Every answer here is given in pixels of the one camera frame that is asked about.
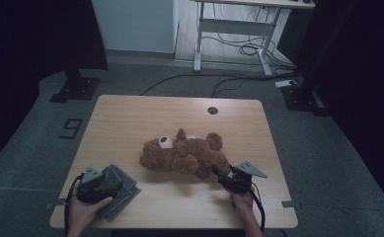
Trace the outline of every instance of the teddy bear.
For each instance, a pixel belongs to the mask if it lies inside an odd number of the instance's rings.
[[[222,137],[211,132],[205,139],[187,138],[180,128],[174,142],[167,136],[146,141],[139,163],[152,171],[179,172],[207,179],[212,166],[224,174],[231,171],[225,154],[220,152]]]

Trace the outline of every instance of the white wall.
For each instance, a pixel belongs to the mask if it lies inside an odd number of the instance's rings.
[[[174,53],[178,0],[93,0],[105,49]]]

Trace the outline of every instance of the desk leg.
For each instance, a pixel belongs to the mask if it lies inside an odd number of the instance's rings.
[[[200,16],[198,18],[198,28],[197,28],[197,45],[195,46],[195,52],[194,52],[194,68],[193,68],[194,72],[200,72],[200,64],[201,64],[201,24],[203,23],[203,11],[204,11],[204,3],[201,3],[201,6],[200,6]]]
[[[272,76],[272,73],[269,67],[269,59],[267,57],[267,52],[269,49],[269,43],[271,42],[272,34],[274,33],[275,25],[277,23],[278,15],[280,15],[280,10],[281,8],[277,8],[275,10],[275,15],[273,20],[270,23],[267,38],[263,44],[262,50],[259,51],[259,58],[260,58],[260,61],[262,62],[263,70],[265,71],[266,76]]]

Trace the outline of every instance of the teddy bear nose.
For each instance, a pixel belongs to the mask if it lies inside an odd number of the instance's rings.
[[[166,149],[166,148],[173,148],[173,141],[166,136],[161,137],[158,140],[158,143],[160,144],[161,148]]]

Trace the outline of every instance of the table surface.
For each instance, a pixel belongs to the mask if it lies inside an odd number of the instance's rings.
[[[218,114],[207,109],[215,107]],[[222,136],[231,165],[250,161],[269,177],[254,177],[266,211],[266,228],[293,228],[297,218],[270,134],[262,103],[256,100],[102,96],[92,113],[63,186],[66,198],[72,181],[87,167],[120,167],[137,181],[139,195],[112,222],[96,219],[99,228],[242,228],[229,194],[214,175],[200,180],[192,175],[158,173],[139,164],[143,143],[172,137],[182,127],[187,136]],[[256,218],[260,212],[254,204]],[[63,228],[64,207],[57,205],[50,225]]]
[[[195,2],[204,3],[221,3],[221,4],[235,4],[235,5],[252,5],[252,6],[266,6],[278,8],[293,8],[293,9],[313,9],[315,3],[304,3],[302,0],[297,2],[290,0],[193,0]]]

